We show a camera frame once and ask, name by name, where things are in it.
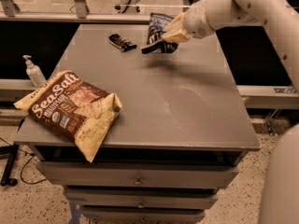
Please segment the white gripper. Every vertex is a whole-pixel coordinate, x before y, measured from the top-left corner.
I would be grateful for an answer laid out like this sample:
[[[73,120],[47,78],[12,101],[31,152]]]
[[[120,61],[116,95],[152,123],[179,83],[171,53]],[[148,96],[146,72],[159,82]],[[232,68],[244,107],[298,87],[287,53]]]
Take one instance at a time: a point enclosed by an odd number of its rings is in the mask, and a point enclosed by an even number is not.
[[[165,27],[162,39],[168,43],[185,43],[192,37],[202,39],[214,33],[206,15],[207,0],[192,4],[187,11],[179,13]]]

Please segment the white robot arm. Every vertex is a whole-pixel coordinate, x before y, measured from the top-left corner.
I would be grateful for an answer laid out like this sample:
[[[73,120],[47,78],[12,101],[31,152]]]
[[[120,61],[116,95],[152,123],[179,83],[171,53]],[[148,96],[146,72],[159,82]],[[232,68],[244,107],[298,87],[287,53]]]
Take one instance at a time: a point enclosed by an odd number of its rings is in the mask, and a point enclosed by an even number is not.
[[[256,20],[299,91],[299,13],[287,0],[200,0],[164,29],[163,40],[186,42]],[[299,125],[275,145],[263,185],[258,224],[299,224]]]

